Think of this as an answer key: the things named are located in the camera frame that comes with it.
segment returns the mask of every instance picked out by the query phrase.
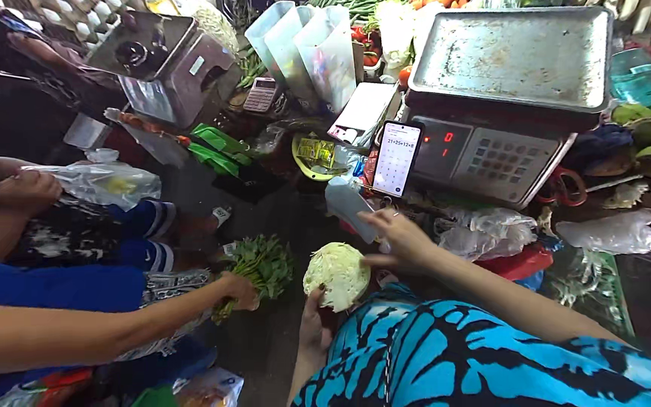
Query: cabbage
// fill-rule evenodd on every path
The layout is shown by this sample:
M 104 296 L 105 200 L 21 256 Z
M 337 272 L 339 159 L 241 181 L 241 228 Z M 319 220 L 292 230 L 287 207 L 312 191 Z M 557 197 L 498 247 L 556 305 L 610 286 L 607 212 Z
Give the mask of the cabbage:
M 330 306 L 335 312 L 348 309 L 370 280 L 370 268 L 360 264 L 362 257 L 361 252 L 345 243 L 324 245 L 310 259 L 303 276 L 303 291 L 307 295 L 325 284 L 321 306 Z

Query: leafy green vegetable bunch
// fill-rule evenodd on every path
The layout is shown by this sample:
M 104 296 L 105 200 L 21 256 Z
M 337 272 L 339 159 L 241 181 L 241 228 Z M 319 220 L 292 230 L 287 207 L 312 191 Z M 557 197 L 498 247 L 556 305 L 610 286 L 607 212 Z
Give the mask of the leafy green vegetable bunch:
M 273 235 L 258 235 L 255 239 L 246 237 L 237 246 L 227 261 L 234 265 L 231 273 L 248 278 L 258 290 L 260 299 L 277 298 L 293 279 L 295 269 L 289 245 L 283 246 Z M 222 303 L 212 310 L 212 321 L 219 324 L 232 312 L 235 300 Z

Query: hand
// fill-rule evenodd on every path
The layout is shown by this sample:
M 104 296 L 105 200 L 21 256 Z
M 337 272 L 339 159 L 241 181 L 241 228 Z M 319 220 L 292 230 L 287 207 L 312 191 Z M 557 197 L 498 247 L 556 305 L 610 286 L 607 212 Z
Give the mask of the hand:
M 379 236 L 385 237 L 392 250 L 392 255 L 368 255 L 362 260 L 364 264 L 393 266 L 399 261 L 421 264 L 427 253 L 437 247 L 418 225 L 393 209 L 381 209 L 372 214 L 359 212 L 358 217 L 373 226 Z
M 252 282 L 245 277 L 241 277 L 230 272 L 222 272 L 220 280 L 224 280 L 227 285 L 226 296 L 237 300 L 234 309 L 244 309 L 255 311 L 260 306 L 258 291 L 253 287 Z
M 25 217 L 45 211 L 60 195 L 59 181 L 39 171 L 21 171 L 0 182 L 0 208 Z
M 333 333 L 323 327 L 321 315 L 318 314 L 318 304 L 325 292 L 326 287 L 321 284 L 309 294 L 303 308 L 303 317 L 300 319 L 298 348 L 300 352 L 306 352 L 309 356 L 325 355 L 333 340 Z

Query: scale keypad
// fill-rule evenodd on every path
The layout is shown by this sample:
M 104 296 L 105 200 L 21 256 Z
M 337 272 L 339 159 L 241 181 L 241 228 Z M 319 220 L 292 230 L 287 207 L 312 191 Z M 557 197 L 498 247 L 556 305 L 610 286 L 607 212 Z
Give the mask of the scale keypad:
M 557 147 L 558 142 L 553 140 L 477 128 L 454 172 L 454 183 L 462 189 L 517 202 Z
M 466 171 L 491 180 L 509 179 L 512 184 L 517 184 L 538 152 L 538 148 L 527 145 L 482 138 Z

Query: smartphone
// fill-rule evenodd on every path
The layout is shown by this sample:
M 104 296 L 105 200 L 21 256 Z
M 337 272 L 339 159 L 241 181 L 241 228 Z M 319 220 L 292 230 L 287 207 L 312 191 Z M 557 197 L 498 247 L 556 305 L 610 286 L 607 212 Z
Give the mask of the smartphone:
M 385 122 L 373 176 L 373 189 L 399 198 L 403 195 L 421 132 L 419 125 L 391 120 Z

